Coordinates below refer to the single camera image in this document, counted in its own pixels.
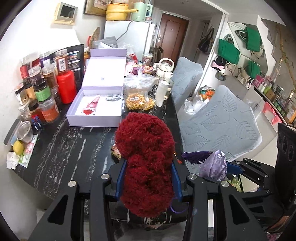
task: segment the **black speaker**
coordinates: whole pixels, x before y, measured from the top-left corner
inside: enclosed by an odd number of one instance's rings
[[[296,129],[282,123],[278,125],[278,155],[275,166],[275,182],[279,198],[286,210],[296,200]]]

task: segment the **white kettle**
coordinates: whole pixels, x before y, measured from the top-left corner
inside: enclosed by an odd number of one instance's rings
[[[172,65],[170,65],[169,63],[166,63],[163,61],[168,60],[172,63]],[[170,79],[173,76],[173,69],[175,67],[175,63],[174,61],[172,61],[169,58],[162,58],[159,63],[155,63],[153,66],[155,69],[157,69],[156,75],[159,78],[167,78]]]

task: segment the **purple fabric bag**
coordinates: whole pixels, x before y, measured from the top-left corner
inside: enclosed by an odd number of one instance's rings
[[[223,181],[227,174],[226,158],[221,150],[212,153],[207,160],[200,164],[200,177],[209,177],[217,181]]]

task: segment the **wooden door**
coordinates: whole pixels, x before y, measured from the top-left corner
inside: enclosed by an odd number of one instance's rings
[[[177,64],[182,44],[188,27],[188,20],[163,14],[156,39],[157,46],[162,47],[163,57]]]

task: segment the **green label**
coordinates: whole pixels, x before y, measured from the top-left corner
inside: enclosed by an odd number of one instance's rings
[[[38,101],[40,101],[40,102],[44,101],[44,100],[48,99],[51,95],[50,88],[49,88],[49,86],[47,86],[44,90],[35,92],[35,94],[36,94],[36,98]]]

